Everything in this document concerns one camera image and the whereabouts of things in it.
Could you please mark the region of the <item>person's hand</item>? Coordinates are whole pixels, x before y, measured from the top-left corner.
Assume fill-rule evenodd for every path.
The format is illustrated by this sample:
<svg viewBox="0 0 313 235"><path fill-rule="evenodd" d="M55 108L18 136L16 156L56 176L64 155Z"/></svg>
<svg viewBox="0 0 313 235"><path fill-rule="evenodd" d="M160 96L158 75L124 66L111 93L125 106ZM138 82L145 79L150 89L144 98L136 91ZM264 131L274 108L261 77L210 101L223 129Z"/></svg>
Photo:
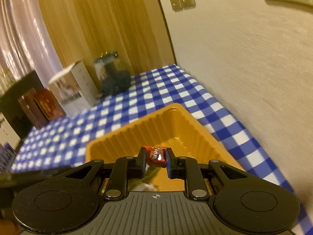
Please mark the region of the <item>person's hand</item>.
<svg viewBox="0 0 313 235"><path fill-rule="evenodd" d="M21 233L21 228L16 221L0 218L0 234L1 235L18 235Z"/></svg>

